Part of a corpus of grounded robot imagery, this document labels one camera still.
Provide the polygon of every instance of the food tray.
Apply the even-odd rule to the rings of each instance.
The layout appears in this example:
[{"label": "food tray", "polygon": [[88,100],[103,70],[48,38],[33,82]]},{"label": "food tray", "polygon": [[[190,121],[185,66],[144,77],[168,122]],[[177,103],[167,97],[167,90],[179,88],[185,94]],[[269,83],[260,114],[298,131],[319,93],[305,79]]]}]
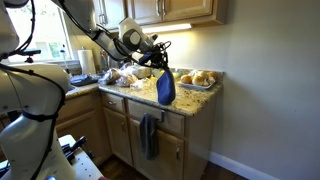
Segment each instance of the food tray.
[{"label": "food tray", "polygon": [[197,85],[193,85],[193,84],[184,84],[181,81],[178,81],[177,84],[179,84],[179,86],[184,87],[184,88],[188,88],[188,89],[196,89],[196,90],[208,90],[211,88],[211,86],[214,84],[214,82],[212,84],[210,84],[209,86],[197,86]]}]

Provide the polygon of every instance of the paper towel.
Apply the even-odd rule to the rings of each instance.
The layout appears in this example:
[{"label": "paper towel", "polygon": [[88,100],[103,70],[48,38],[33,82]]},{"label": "paper towel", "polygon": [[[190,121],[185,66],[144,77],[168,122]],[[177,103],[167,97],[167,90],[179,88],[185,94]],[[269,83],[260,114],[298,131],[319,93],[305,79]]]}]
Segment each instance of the paper towel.
[{"label": "paper towel", "polygon": [[91,50],[78,50],[78,57],[82,68],[82,74],[96,74]]}]

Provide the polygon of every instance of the kitchen counter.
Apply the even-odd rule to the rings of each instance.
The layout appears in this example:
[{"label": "kitchen counter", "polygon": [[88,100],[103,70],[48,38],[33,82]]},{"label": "kitchen counter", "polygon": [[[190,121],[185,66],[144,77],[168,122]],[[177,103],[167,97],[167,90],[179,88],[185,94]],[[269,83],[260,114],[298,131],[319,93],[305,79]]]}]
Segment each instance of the kitchen counter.
[{"label": "kitchen counter", "polygon": [[[68,100],[76,98],[100,89],[104,92],[116,94],[178,114],[195,116],[200,112],[204,105],[219,92],[222,87],[222,82],[216,82],[210,89],[198,91],[186,89],[176,84],[176,99],[171,103],[171,105],[168,106],[158,103],[157,89],[155,85],[148,86],[143,89],[133,89],[115,85],[90,84],[82,87],[75,87],[75,89],[66,94],[66,99]],[[4,119],[5,117],[7,117],[6,114],[1,114],[0,120]]]}]

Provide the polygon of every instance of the wooden cabinet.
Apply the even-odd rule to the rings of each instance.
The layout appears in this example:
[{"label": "wooden cabinet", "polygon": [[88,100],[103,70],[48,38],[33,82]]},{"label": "wooden cabinet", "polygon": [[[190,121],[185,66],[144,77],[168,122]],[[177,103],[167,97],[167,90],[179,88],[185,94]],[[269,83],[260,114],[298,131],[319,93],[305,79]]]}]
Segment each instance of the wooden cabinet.
[{"label": "wooden cabinet", "polygon": [[182,180],[184,141],[158,130],[159,155],[155,160],[147,160],[141,149],[139,124],[130,121],[135,168],[149,179]]},{"label": "wooden cabinet", "polygon": [[213,0],[162,0],[164,21],[187,19],[212,13]]},{"label": "wooden cabinet", "polygon": [[112,153],[132,166],[127,119],[124,115],[104,108]]},{"label": "wooden cabinet", "polygon": [[161,0],[127,0],[128,16],[138,24],[162,21]]},{"label": "wooden cabinet", "polygon": [[228,0],[126,0],[128,16],[140,25],[163,22],[203,23],[226,20]]},{"label": "wooden cabinet", "polygon": [[96,23],[108,30],[118,28],[118,24],[125,18],[124,0],[95,0]]},{"label": "wooden cabinet", "polygon": [[[111,93],[102,93],[113,153],[149,179],[200,179],[208,162],[215,99],[196,116],[163,111]],[[144,113],[157,122],[159,155],[147,160],[141,148],[140,120]]]},{"label": "wooden cabinet", "polygon": [[71,134],[74,139],[87,138],[86,150],[92,151],[98,166],[111,156],[100,93],[94,92],[66,101],[57,119],[59,137]]}]

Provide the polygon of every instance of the baseboard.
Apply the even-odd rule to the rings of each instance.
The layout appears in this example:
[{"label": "baseboard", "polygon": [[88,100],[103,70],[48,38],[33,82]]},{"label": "baseboard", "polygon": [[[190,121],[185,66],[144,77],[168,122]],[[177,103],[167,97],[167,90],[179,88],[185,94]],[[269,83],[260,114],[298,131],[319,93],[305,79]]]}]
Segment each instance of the baseboard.
[{"label": "baseboard", "polygon": [[217,164],[225,169],[228,169],[229,171],[232,171],[236,174],[239,174],[240,176],[245,177],[247,179],[279,180],[278,178],[275,178],[275,177],[270,176],[264,172],[253,169],[249,166],[241,164],[237,161],[229,159],[229,158],[222,156],[220,154],[217,154],[215,152],[210,152],[209,161],[214,164]]}]

